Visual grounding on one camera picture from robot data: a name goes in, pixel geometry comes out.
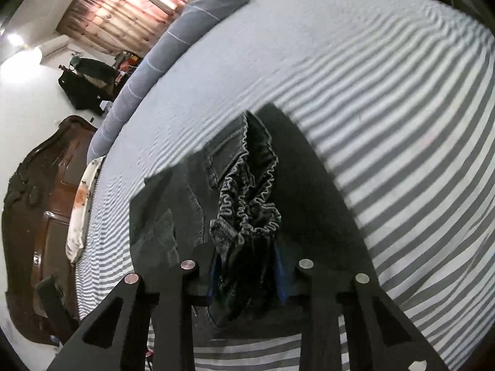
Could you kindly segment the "grey white striped bed sheet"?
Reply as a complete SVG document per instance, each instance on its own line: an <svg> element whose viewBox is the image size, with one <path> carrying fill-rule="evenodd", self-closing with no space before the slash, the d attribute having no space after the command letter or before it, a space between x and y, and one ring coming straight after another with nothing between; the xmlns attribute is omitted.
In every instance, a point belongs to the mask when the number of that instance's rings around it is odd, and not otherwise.
<svg viewBox="0 0 495 371"><path fill-rule="evenodd" d="M494 324L494 37L435 0L250 0L192 45L104 155L80 316L132 269L145 178L266 103L336 179L385 292L460 369Z"/></svg>

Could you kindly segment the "black denim pants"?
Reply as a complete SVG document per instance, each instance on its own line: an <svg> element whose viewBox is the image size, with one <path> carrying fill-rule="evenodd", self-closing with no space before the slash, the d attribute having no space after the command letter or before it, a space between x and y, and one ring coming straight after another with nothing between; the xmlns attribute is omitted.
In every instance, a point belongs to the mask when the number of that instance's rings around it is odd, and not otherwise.
<svg viewBox="0 0 495 371"><path fill-rule="evenodd" d="M275 326L295 333L287 307L304 258L375 276L353 213L298 126L275 105L244 111L203 149L144 182L129 215L133 269L150 286L212 244L203 271L211 304L193 321L198 346Z"/></svg>

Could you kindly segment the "floral white pillow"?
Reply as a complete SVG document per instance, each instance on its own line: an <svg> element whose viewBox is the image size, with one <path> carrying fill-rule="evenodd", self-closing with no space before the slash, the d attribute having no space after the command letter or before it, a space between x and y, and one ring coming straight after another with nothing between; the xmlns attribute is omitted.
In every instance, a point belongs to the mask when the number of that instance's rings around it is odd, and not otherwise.
<svg viewBox="0 0 495 371"><path fill-rule="evenodd" d="M92 200L105 156L92 160L86 167L75 194L66 237L66 257L74 266L86 246Z"/></svg>

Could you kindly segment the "grey rolled duvet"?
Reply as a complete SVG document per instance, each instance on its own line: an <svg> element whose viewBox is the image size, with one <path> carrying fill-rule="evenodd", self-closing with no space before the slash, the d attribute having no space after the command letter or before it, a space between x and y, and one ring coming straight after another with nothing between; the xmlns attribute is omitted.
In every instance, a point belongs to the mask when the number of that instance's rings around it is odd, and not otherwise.
<svg viewBox="0 0 495 371"><path fill-rule="evenodd" d="M145 55L90 142L89 163L110 151L124 125L144 97L174 63L221 21L248 4L250 0L191 0L179 17L165 30L159 41Z"/></svg>

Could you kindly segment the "beige patterned curtain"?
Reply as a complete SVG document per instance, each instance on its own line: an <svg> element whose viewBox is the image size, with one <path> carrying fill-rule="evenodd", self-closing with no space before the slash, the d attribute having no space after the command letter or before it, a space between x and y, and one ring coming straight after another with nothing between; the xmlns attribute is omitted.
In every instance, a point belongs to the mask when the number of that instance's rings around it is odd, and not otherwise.
<svg viewBox="0 0 495 371"><path fill-rule="evenodd" d="M147 54L190 0L73 0L56 31L104 54Z"/></svg>

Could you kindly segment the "dark wooden headboard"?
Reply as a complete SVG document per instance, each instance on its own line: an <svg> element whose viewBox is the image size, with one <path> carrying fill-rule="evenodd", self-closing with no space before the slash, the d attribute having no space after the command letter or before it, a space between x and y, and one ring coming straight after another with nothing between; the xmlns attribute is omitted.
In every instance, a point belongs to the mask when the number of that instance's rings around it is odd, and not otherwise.
<svg viewBox="0 0 495 371"><path fill-rule="evenodd" d="M2 209L7 309L16 329L33 343L50 345L56 335L35 290L49 276L56 277L66 309L78 318L66 236L96 130L82 117L66 117L19 163L8 182Z"/></svg>

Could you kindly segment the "hanging dark jackets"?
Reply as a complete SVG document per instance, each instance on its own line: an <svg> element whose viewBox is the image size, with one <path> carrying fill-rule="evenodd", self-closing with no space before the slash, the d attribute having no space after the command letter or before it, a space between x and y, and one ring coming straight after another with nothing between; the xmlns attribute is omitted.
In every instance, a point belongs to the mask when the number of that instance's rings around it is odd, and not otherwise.
<svg viewBox="0 0 495 371"><path fill-rule="evenodd" d="M80 56L71 58L70 66L59 65L62 71L59 86L77 111L91 111L102 116L101 103L115 98L115 79L118 72L97 59Z"/></svg>

